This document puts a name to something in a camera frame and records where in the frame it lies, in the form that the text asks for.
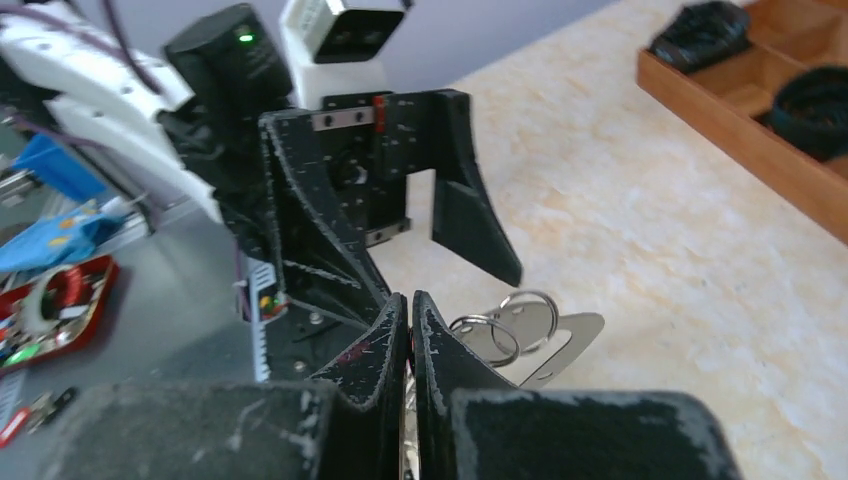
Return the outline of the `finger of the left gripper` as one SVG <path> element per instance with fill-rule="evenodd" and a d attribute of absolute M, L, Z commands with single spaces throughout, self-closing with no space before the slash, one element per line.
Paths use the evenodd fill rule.
<path fill-rule="evenodd" d="M 375 318 L 390 290 L 348 220 L 308 115 L 264 115 L 261 141 L 272 262 L 299 306 Z"/>
<path fill-rule="evenodd" d="M 442 122 L 436 168 L 431 239 L 512 286 L 520 285 L 522 263 L 499 221 L 476 159 L 471 98 L 438 92 Z"/>

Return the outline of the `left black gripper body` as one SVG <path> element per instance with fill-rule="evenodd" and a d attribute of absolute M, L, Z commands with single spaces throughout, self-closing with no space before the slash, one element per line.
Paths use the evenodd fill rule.
<path fill-rule="evenodd" d="M 290 109 L 264 115 L 308 115 L 318 134 L 324 163 L 343 212 L 364 236 L 365 247 L 409 229 L 409 176 L 432 171 L 441 157 L 438 92 L 376 92 L 331 96 L 323 110 Z M 270 211 L 264 217 L 264 235 Z"/>

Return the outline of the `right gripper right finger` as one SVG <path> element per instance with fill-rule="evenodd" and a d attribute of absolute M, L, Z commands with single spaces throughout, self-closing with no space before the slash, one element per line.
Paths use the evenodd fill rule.
<path fill-rule="evenodd" d="M 466 390 L 515 390 L 460 341 L 432 296 L 415 292 L 412 353 L 416 382 L 419 472 L 422 479 L 476 479 L 479 448 L 466 425 Z"/>

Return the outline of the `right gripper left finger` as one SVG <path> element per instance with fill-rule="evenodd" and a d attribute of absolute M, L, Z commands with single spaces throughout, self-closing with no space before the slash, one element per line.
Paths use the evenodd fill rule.
<path fill-rule="evenodd" d="M 410 341 L 407 300 L 392 294 L 375 322 L 312 376 L 321 387 L 312 479 L 400 479 Z"/>

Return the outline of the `metal key holder plate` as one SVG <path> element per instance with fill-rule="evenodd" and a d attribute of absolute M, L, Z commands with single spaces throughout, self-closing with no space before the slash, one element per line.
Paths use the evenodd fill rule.
<path fill-rule="evenodd" d="M 565 315 L 553 298 L 538 290 L 518 290 L 482 314 L 468 314 L 448 323 L 458 338 L 499 369 L 525 357 L 541 361 L 519 382 L 541 388 L 573 363 L 599 336 L 605 319 L 598 313 Z"/>

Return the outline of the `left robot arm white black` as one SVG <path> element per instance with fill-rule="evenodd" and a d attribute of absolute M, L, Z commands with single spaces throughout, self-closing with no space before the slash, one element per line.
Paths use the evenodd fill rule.
<path fill-rule="evenodd" d="M 366 323 L 390 290 L 368 254 L 409 227 L 407 178 L 435 174 L 431 237 L 518 286 L 521 262 L 475 158 L 471 100 L 392 92 L 378 54 L 408 1 L 290 1 L 274 41 L 236 3 L 152 57 L 69 1 L 1 9 L 1 103 L 68 143 L 123 155 L 274 267 L 298 306 Z"/>

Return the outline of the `red tray with tools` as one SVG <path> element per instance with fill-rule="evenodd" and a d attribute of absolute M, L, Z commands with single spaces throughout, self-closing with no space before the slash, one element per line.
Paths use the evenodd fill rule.
<path fill-rule="evenodd" d="M 109 255 L 52 268 L 1 295 L 3 377 L 81 350 L 94 338 L 121 267 Z"/>

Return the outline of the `blue plastic bin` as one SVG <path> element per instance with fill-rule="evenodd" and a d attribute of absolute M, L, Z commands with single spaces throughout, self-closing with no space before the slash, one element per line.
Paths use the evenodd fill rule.
<path fill-rule="evenodd" d="M 65 197 L 84 203 L 107 191 L 106 186 L 50 137 L 36 134 L 12 161 L 13 170 L 26 170 Z"/>

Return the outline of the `orange wooden compartment tray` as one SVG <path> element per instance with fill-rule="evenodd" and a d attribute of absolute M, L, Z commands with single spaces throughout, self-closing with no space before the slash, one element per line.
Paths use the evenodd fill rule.
<path fill-rule="evenodd" d="M 684 74 L 647 49 L 636 82 L 738 164 L 840 241 L 847 239 L 847 157 L 824 162 L 768 122 L 777 92 L 819 66 L 847 63 L 844 1 L 753 1 L 749 46 Z"/>

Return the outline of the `black rolled belt left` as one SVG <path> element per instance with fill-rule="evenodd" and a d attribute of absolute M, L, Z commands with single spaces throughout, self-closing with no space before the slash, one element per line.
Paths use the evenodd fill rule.
<path fill-rule="evenodd" d="M 647 50 L 669 67 L 692 74 L 751 46 L 750 14 L 729 1 L 684 5 Z"/>

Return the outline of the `black rolled belt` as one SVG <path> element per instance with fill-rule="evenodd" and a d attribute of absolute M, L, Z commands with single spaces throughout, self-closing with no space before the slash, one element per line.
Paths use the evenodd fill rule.
<path fill-rule="evenodd" d="M 669 67 L 692 74 L 751 46 L 750 14 L 729 1 L 684 5 L 647 50 Z"/>
<path fill-rule="evenodd" d="M 769 124 L 781 138 L 820 162 L 847 153 L 847 69 L 804 72 L 775 95 Z"/>

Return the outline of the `black rolled belt middle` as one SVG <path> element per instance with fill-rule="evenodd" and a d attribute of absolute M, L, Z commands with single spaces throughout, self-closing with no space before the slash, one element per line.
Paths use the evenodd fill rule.
<path fill-rule="evenodd" d="M 769 124 L 781 138 L 820 162 L 847 153 L 847 69 L 804 72 L 775 95 Z"/>

